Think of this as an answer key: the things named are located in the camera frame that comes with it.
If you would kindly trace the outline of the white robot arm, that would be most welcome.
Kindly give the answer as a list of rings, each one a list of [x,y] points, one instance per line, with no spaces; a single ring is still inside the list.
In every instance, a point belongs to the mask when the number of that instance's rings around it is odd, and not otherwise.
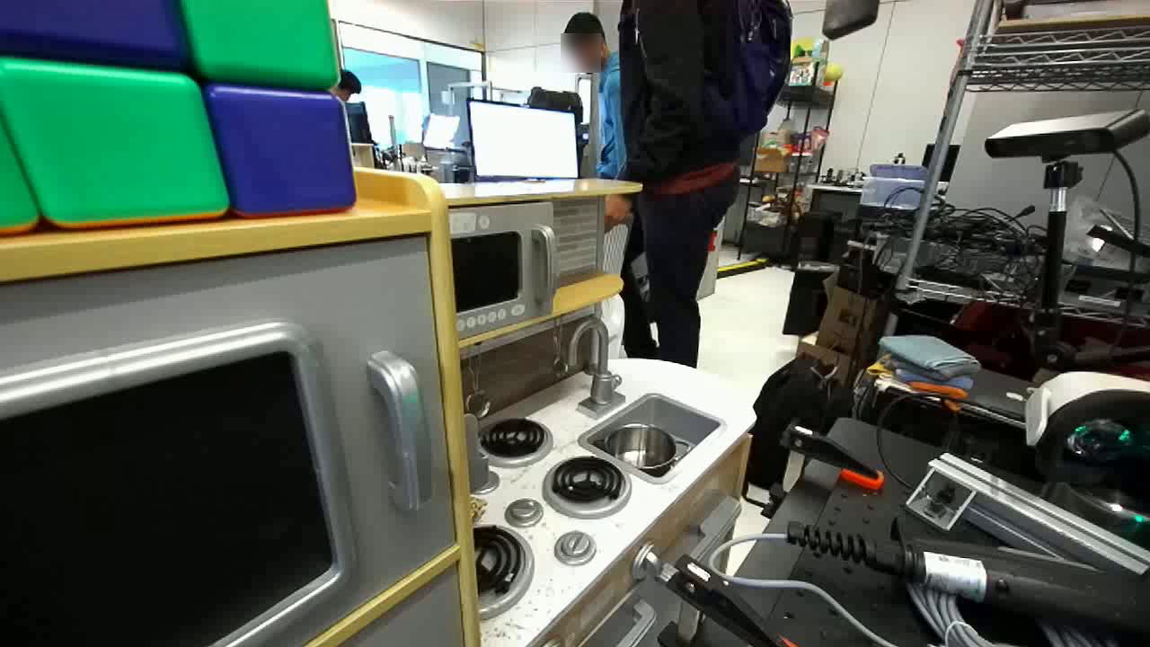
[[[1022,399],[1039,474],[1087,495],[1150,505],[1150,380],[1066,371]]]

